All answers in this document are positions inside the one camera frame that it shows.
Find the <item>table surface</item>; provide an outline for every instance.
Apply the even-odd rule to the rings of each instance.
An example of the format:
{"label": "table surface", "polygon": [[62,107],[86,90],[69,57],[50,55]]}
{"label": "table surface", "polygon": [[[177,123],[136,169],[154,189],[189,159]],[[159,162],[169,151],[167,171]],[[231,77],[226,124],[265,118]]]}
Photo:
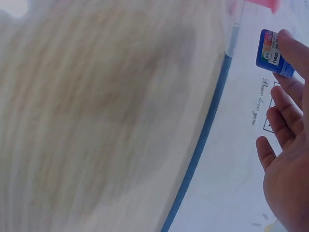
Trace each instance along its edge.
{"label": "table surface", "polygon": [[0,231],[160,231],[220,73],[223,5],[0,12]]}

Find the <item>white surface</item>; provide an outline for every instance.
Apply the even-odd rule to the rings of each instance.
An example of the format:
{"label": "white surface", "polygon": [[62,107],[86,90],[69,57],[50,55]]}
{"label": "white surface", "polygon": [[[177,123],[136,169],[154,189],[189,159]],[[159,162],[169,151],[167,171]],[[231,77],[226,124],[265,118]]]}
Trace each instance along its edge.
{"label": "white surface", "polygon": [[271,130],[266,111],[275,79],[255,66],[255,58],[262,29],[302,33],[284,12],[272,15],[245,3],[243,14],[215,121],[170,232],[284,231],[278,222],[272,225],[276,219],[264,198],[264,171],[255,148],[256,138],[264,135],[277,154],[281,151],[274,134],[266,131]]}

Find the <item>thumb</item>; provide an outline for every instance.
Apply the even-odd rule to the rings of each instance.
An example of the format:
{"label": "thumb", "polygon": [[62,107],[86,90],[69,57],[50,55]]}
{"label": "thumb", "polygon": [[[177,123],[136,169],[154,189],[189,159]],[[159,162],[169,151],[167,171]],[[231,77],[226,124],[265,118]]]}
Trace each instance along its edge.
{"label": "thumb", "polygon": [[295,40],[283,29],[278,34],[278,44],[283,58],[304,78],[309,79],[309,48]]}

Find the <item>product label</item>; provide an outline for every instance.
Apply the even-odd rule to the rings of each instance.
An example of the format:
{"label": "product label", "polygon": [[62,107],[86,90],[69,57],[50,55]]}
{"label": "product label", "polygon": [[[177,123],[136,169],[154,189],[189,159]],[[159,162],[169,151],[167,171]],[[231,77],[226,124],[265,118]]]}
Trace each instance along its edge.
{"label": "product label", "polygon": [[267,30],[265,32],[261,60],[278,66],[280,57],[278,34]]}

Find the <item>finger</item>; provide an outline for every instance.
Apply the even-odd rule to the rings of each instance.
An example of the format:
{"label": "finger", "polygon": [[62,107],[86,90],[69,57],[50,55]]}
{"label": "finger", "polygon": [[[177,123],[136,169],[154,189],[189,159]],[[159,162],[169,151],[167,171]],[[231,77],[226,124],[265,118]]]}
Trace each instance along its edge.
{"label": "finger", "polygon": [[304,112],[304,126],[307,135],[309,134],[309,80],[305,81],[304,97],[303,97],[303,112]]}
{"label": "finger", "polygon": [[269,141],[266,137],[260,137],[256,140],[256,149],[262,167],[266,172],[267,168],[276,158],[275,152],[271,148]]}
{"label": "finger", "polygon": [[290,129],[288,128],[277,107],[272,107],[267,111],[267,118],[281,148],[283,150],[287,149],[292,144],[295,138],[292,135]]}
{"label": "finger", "polygon": [[296,77],[286,78],[279,74],[274,73],[275,78],[283,90],[293,99],[296,105],[303,109],[303,92],[304,84],[301,83]]}
{"label": "finger", "polygon": [[303,116],[295,107],[291,98],[280,86],[273,87],[271,96],[288,128],[295,136],[299,135],[304,129]]}
{"label": "finger", "polygon": [[281,55],[304,78],[309,78],[309,48],[293,38],[285,29],[278,34]]}

